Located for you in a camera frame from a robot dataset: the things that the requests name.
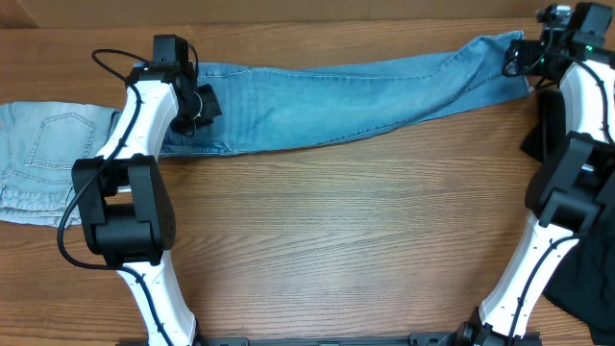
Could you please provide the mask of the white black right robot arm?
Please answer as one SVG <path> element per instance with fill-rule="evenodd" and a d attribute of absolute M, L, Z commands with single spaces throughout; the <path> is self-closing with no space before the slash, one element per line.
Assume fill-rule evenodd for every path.
<path fill-rule="evenodd" d="M 529 182 L 529 218 L 493 291 L 448 334 L 410 334 L 411 345 L 539 345 L 531 312 L 554 271 L 614 209 L 614 54 L 604 46 L 610 6 L 551 4 L 538 40 L 516 39 L 506 77 L 536 76 L 542 165 Z M 550 81 L 549 86 L 543 82 Z"/>

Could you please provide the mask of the medium blue jeans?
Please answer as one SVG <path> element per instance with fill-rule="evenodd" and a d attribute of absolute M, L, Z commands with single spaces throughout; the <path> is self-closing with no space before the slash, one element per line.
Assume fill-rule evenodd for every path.
<path fill-rule="evenodd" d="M 193 136 L 168 131 L 164 157 L 224 157 L 340 144 L 524 98 L 502 73 L 523 32 L 471 39 L 455 52 L 304 69 L 202 62 L 221 115 Z"/>

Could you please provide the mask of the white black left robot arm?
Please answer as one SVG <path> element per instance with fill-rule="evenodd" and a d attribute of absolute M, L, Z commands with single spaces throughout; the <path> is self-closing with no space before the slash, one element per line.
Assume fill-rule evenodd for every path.
<path fill-rule="evenodd" d="M 126 103 L 107 143 L 93 158 L 74 162 L 75 196 L 57 230 L 67 262 L 114 271 L 125 281 L 148 345 L 205 342 L 173 268 L 175 213 L 158 166 L 166 132 L 192 137 L 222 113 L 198 74 L 198 55 L 186 39 L 155 36 L 153 58 L 120 78 Z"/>

